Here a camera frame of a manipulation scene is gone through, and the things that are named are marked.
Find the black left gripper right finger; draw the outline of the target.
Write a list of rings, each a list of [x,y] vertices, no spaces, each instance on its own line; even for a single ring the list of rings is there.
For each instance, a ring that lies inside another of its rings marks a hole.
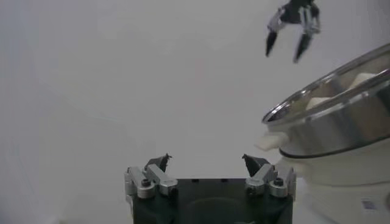
[[[264,158],[244,154],[249,178],[245,179],[245,191],[250,197],[263,195],[266,190],[275,198],[296,198],[296,173],[291,166],[271,164]]]

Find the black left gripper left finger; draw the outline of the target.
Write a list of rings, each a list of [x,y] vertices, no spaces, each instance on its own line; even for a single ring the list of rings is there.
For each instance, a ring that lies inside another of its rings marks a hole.
[[[144,167],[129,166],[124,172],[124,189],[127,197],[154,198],[156,193],[170,197],[175,194],[179,181],[166,173],[171,155],[150,159]]]

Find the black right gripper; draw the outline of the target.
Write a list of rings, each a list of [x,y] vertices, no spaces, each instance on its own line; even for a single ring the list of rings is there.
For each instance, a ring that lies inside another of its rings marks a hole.
[[[266,56],[270,55],[278,32],[285,27],[285,23],[300,24],[302,34],[293,58],[293,62],[298,63],[309,48],[313,35],[321,32],[319,15],[320,10],[314,0],[290,0],[281,6],[267,25],[269,33],[266,39]]]

